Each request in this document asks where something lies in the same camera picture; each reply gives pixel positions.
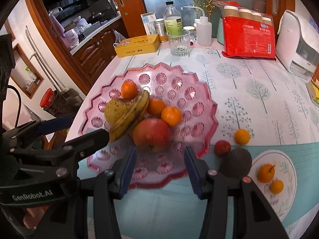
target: apple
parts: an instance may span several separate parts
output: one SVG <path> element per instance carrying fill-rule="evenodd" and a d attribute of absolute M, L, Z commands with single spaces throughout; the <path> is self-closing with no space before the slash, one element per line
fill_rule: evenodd
<path fill-rule="evenodd" d="M 217 156 L 222 157 L 226 155 L 232 149 L 229 142 L 225 140 L 219 140 L 214 146 L 214 152 Z"/>
<path fill-rule="evenodd" d="M 133 141 L 139 148 L 158 152 L 169 147 L 168 124 L 161 119 L 145 119 L 133 131 Z"/>

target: kitchen counter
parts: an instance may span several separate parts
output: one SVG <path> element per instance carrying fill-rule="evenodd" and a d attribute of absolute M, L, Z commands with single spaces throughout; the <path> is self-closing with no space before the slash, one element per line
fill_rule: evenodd
<path fill-rule="evenodd" d="M 118 15 L 116 17 L 114 17 L 113 19 L 109 20 L 108 22 L 106 22 L 105 24 L 103 24 L 100 28 L 96 29 L 95 31 L 93 31 L 91 34 L 89 34 L 84 40 L 82 40 L 78 46 L 76 46 L 75 48 L 73 48 L 70 53 L 71 55 L 74 55 L 81 47 L 83 47 L 83 45 L 88 42 L 90 39 L 92 39 L 96 34 L 98 34 L 99 32 L 101 32 L 103 29 L 105 29 L 107 26 L 111 25 L 113 22 L 117 21 L 118 19 L 122 18 L 121 15 Z"/>
<path fill-rule="evenodd" d="M 290 238 L 299 239 L 319 209 L 319 152 L 316 149 L 319 109 L 309 98 L 305 86 L 307 81 L 288 73 L 278 60 L 230 59 L 223 57 L 222 50 L 224 47 L 213 39 L 208 48 L 195 43 L 188 57 L 171 55 L 168 42 L 160 44 L 155 53 L 124 58 L 116 56 L 88 93 L 66 140 L 79 136 L 83 112 L 90 107 L 90 99 L 113 75 L 146 63 L 180 65 L 185 71 L 196 72 L 201 81 L 207 82 L 212 99 L 218 104 L 216 118 L 219 125 L 211 139 L 211 152 L 203 157 L 210 168 L 218 169 L 220 162 L 213 153 L 213 145 L 223 139 L 235 146 L 233 132 L 238 128 L 251 132 L 252 138 L 245 148 L 253 159 L 274 149 L 291 158 L 296 169 L 297 191 L 282 224 Z M 263 90 L 262 96 L 260 91 L 253 93 L 252 82 Z M 84 179 L 96 175 L 87 168 L 86 159 L 79 162 L 78 177 Z M 126 236 L 134 239 L 189 239 L 199 237 L 206 201 L 200 201 L 193 194 L 189 178 L 185 177 L 157 190 L 130 190 L 114 205 L 121 233 Z M 90 203 L 90 217 L 93 217 L 92 209 Z M 233 204 L 229 200 L 226 238 L 232 238 L 232 211 Z"/>

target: pink glass fruit bowl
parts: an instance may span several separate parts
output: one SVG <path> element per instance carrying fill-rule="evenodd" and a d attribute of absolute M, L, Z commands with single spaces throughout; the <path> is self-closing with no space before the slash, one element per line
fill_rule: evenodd
<path fill-rule="evenodd" d="M 158 153 L 138 151 L 130 188 L 162 188 L 172 179 L 186 176 L 183 159 L 186 146 L 192 146 L 197 157 L 209 152 L 210 139 L 218 126 L 215 118 L 217 104 L 211 99 L 207 84 L 200 82 L 195 73 L 165 63 L 146 64 L 114 76 L 109 84 L 101 87 L 101 92 L 91 99 L 90 108 L 83 112 L 85 120 L 79 135 L 98 128 L 111 128 L 104 118 L 104 106 L 112 98 L 121 97 L 121 86 L 128 79 L 133 80 L 139 90 L 147 90 L 151 98 L 161 99 L 182 113 L 182 122 L 170 128 L 172 141 L 169 149 Z M 90 156 L 87 166 L 97 172 L 111 168 L 117 159 L 124 157 L 130 146 L 134 146 L 131 134 L 125 134 Z"/>

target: yellow tin box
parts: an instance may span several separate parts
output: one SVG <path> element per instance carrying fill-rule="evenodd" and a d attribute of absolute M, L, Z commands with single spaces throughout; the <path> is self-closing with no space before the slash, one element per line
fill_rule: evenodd
<path fill-rule="evenodd" d="M 116 46 L 118 57 L 127 57 L 139 54 L 154 53 L 158 50 L 160 40 L 158 34 L 151 34 L 122 40 Z"/>

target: avocado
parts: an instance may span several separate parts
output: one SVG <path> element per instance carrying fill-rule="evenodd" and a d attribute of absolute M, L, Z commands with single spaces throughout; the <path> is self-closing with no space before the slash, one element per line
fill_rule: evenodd
<path fill-rule="evenodd" d="M 252 162 L 246 149 L 236 148 L 223 157 L 219 171 L 226 177 L 240 179 L 248 175 Z"/>

